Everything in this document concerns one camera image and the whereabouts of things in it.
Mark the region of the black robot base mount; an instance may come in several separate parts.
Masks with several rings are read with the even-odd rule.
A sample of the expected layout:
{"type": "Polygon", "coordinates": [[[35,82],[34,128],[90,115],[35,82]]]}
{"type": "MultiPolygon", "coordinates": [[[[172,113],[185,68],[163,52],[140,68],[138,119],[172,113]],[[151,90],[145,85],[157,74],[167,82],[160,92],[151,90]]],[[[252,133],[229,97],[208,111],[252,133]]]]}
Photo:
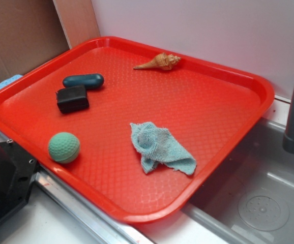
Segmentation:
{"type": "Polygon", "coordinates": [[[0,225],[27,205],[38,161],[16,142],[0,142],[0,225]]]}

